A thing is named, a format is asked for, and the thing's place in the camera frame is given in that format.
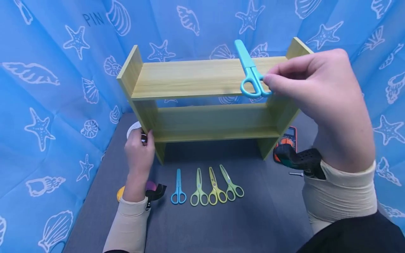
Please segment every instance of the scissors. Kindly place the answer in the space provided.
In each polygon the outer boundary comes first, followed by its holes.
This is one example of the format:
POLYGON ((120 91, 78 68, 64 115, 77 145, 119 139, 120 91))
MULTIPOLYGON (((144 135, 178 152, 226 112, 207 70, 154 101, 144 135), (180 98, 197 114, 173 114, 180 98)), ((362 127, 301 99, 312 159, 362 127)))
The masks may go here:
POLYGON ((222 175, 223 175, 224 178, 225 178, 225 181, 226 181, 227 184, 228 184, 228 188, 226 189, 226 196, 227 196, 228 200, 229 200, 229 201, 234 201, 235 198, 236 198, 236 196, 238 196, 239 198, 243 197, 243 196, 245 195, 245 191, 242 189, 242 187, 240 187, 239 185, 235 185, 235 184, 232 183, 232 181, 231 181, 231 179, 230 179, 228 173, 226 172, 226 170, 225 170, 225 168, 222 166, 222 164, 220 164, 220 169, 221 169, 222 175), (242 192, 242 194, 239 194, 236 189, 240 189, 241 192, 242 192), (232 199, 229 198, 228 192, 231 192, 231 193, 232 193, 232 195, 233 195, 233 198, 232 198, 232 199))
POLYGON ((197 206, 198 203, 201 203, 203 206, 208 205, 208 195, 203 192, 203 189, 201 188, 202 185, 202 178, 201 178, 201 170, 200 168, 197 169, 197 190, 196 192, 193 193, 193 195, 191 195, 190 197, 190 203, 192 206, 197 206), (197 202, 193 203, 193 197, 196 196, 197 197, 197 202), (203 196, 205 196, 207 198, 207 202, 203 203, 203 196))
POLYGON ((243 71, 245 72, 246 78, 241 82, 241 92, 248 98, 258 98, 258 97, 268 97, 271 95, 270 92, 266 92, 260 81, 263 81, 263 75, 260 74, 256 65, 254 64, 252 58, 246 50, 245 45, 241 40, 235 40, 235 47, 239 54, 239 60, 241 61, 243 71), (245 90, 243 86, 245 83, 251 83, 254 88, 254 93, 249 93, 245 90))
POLYGON ((172 194, 172 196, 170 197, 170 200, 173 204, 182 204, 185 202, 185 200, 187 199, 187 196, 185 195, 185 193, 181 190, 181 171, 180 169, 177 169, 177 174, 176 174, 176 191, 172 194), (184 200, 181 201, 180 200, 180 196, 184 195, 184 200))
POLYGON ((212 169, 212 167, 209 167, 209 177, 211 178, 212 191, 208 195, 208 202, 213 206, 217 204, 218 200, 221 203, 225 203, 228 197, 226 196, 226 193, 224 191, 218 188, 217 179, 215 178, 214 170, 212 169), (225 200, 221 199, 221 193, 224 194, 225 200), (211 195, 215 197, 215 202, 211 202, 211 195))

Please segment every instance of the beige sleeve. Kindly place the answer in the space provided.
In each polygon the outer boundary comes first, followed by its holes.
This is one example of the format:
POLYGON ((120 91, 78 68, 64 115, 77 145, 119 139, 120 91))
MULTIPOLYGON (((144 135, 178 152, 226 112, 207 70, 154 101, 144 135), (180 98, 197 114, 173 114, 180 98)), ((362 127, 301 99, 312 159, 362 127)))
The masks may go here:
POLYGON ((337 170, 324 161, 321 161, 321 167, 326 180, 305 176, 302 191, 314 234, 340 219, 377 212, 375 161, 359 173, 337 170))
POLYGON ((147 201, 147 197, 141 202, 128 202, 121 198, 103 252, 114 249, 129 253, 145 251, 146 222, 150 211, 145 210, 147 201))

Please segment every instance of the pink object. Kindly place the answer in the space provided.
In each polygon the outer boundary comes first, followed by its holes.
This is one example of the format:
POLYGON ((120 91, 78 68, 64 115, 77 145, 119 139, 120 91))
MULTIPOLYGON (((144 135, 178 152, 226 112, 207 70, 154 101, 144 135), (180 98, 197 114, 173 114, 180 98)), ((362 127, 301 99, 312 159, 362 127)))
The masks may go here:
POLYGON ((155 183, 152 182, 152 181, 147 181, 147 182, 146 182, 146 190, 155 191, 155 190, 156 190, 156 185, 155 185, 155 183))

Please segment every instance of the blue backdrop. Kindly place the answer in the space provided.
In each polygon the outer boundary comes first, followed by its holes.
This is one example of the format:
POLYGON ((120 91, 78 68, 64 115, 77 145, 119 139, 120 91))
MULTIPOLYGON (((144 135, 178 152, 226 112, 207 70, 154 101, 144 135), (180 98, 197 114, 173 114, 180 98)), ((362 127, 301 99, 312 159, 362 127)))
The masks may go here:
MULTIPOLYGON (((377 195, 405 230, 405 2, 9 0, 0 3, 0 252, 63 249, 122 113, 115 77, 145 62, 285 55, 298 36, 344 48, 375 131, 377 195)), ((159 106, 263 102, 162 100, 159 106)))

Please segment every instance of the lime green scissors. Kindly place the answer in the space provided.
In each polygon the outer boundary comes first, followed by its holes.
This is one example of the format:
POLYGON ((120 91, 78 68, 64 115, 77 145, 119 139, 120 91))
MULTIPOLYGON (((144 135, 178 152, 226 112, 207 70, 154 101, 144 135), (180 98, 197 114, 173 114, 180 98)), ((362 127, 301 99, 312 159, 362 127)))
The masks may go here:
POLYGON ((225 203, 228 197, 226 196, 226 193, 224 191, 218 188, 217 179, 215 178, 214 170, 212 169, 212 167, 209 167, 209 177, 211 178, 212 192, 208 195, 208 202, 213 206, 217 204, 218 200, 221 203, 225 203), (221 199, 221 193, 223 193, 223 195, 225 196, 225 200, 221 199), (215 197, 214 202, 211 201, 211 195, 215 197))
POLYGON ((225 178, 225 181, 228 184, 228 188, 226 189, 226 197, 228 198, 229 201, 234 201, 236 196, 238 196, 239 198, 243 197, 245 195, 245 191, 242 189, 242 187, 240 187, 239 185, 235 185, 234 183, 232 183, 228 173, 226 172, 225 168, 222 166, 222 164, 220 164, 220 169, 222 172, 222 175, 225 178), (229 198, 228 192, 231 192, 233 195, 233 198, 229 198))
POLYGON ((202 189, 202 183, 203 183, 203 179, 201 178, 201 170, 200 168, 197 169, 197 190, 196 192, 193 193, 193 195, 191 195, 190 198, 190 203, 192 206, 197 206, 198 203, 201 203, 203 206, 208 205, 208 195, 203 192, 202 189), (196 196, 197 197, 197 202, 193 203, 193 197, 196 196), (203 196, 205 196, 207 198, 207 202, 203 203, 203 196))

